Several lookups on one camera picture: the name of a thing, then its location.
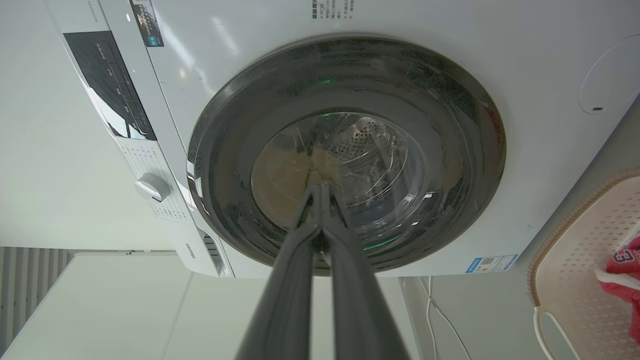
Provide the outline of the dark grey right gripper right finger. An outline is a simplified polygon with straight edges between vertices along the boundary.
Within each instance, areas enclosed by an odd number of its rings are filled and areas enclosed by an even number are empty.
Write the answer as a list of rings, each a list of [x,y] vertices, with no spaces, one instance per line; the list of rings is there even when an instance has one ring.
[[[337,360],[407,360],[409,353],[338,189],[320,185],[320,253],[333,283]]]

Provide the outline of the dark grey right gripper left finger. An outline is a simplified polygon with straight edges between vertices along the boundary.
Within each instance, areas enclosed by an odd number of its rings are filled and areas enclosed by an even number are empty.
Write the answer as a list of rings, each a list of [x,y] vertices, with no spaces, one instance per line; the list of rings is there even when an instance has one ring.
[[[314,240],[320,234],[322,187],[309,187],[279,249],[237,360],[308,360]]]

